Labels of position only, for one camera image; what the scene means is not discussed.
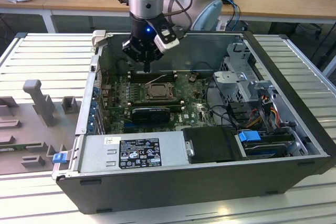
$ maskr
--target floor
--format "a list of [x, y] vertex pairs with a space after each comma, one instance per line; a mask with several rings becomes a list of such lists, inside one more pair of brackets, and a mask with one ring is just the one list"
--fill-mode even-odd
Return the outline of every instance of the floor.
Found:
[[[2, 17], [8, 26], [0, 20], [0, 55], [17, 32], [47, 32], [42, 18], [38, 15], [4, 14]], [[55, 22], [60, 33], [90, 33], [96, 29], [109, 31], [130, 30], [129, 19], [126, 17], [94, 17], [95, 28], [90, 28], [89, 19], [86, 16], [56, 16]], [[248, 24], [248, 30], [254, 34], [268, 33], [271, 25], [270, 22], [248, 22]], [[281, 24], [280, 26], [282, 28], [281, 33], [289, 31], [286, 24]], [[310, 24], [300, 24], [297, 26], [295, 33], [290, 36], [290, 39], [307, 57], [310, 58], [331, 27], [332, 25], [322, 25], [321, 35], [319, 40], [316, 40], [316, 28]], [[336, 33], [334, 31], [316, 53], [314, 63], [317, 63], [319, 57], [329, 49], [332, 43], [335, 42]], [[331, 75], [330, 80], [336, 83], [336, 73]]]

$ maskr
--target warning label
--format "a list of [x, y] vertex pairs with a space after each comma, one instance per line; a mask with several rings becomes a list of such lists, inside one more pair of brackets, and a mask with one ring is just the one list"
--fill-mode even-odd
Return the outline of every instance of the warning label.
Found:
[[162, 165], [158, 138], [121, 140], [119, 156], [121, 169]]

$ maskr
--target slotted metal table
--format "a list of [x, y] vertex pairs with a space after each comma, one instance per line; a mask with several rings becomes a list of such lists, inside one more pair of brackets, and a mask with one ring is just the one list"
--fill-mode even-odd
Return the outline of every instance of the slotted metal table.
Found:
[[[289, 39], [255, 37], [335, 140], [335, 87]], [[93, 54], [91, 34], [15, 38], [0, 58], [1, 96], [11, 95], [18, 103], [32, 102], [22, 86], [34, 76], [43, 80], [42, 91], [48, 90], [53, 101], [65, 93], [81, 100]], [[261, 66], [257, 68], [267, 79]], [[51, 172], [3, 175], [0, 209], [2, 223], [335, 223], [336, 169], [310, 176], [283, 195], [91, 216], [78, 211], [52, 180]]]

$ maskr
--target motherboard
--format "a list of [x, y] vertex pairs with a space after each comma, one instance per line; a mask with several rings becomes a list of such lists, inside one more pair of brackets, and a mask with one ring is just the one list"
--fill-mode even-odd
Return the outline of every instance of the motherboard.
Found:
[[205, 104], [209, 78], [191, 72], [128, 73], [102, 86], [107, 134], [214, 126]]

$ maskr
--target yellow wire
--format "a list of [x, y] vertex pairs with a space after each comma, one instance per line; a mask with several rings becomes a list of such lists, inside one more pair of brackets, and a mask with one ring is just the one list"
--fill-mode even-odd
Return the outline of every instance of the yellow wire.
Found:
[[273, 112], [275, 115], [275, 124], [278, 125], [278, 115], [277, 115], [277, 112], [275, 110], [271, 110], [271, 112]]
[[253, 122], [251, 122], [249, 125], [247, 125], [246, 127], [249, 128], [251, 126], [253, 126], [254, 124], [256, 124], [258, 121], [261, 120], [261, 116], [259, 116], [257, 119], [255, 119]]

